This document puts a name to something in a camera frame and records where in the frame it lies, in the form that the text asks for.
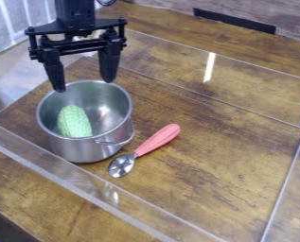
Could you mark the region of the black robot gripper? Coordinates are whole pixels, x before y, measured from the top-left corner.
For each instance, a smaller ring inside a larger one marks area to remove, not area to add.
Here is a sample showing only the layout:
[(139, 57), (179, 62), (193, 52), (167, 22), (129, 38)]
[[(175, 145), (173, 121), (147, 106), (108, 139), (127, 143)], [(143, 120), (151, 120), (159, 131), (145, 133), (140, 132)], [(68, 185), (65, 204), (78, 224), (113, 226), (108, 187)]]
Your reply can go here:
[(96, 3), (108, 7), (117, 0), (54, 0), (57, 19), (50, 24), (30, 26), (30, 58), (42, 61), (49, 80), (57, 92), (66, 91), (64, 66), (60, 56), (97, 51), (101, 76), (107, 83), (119, 73), (121, 51), (127, 47), (128, 20), (98, 19)]

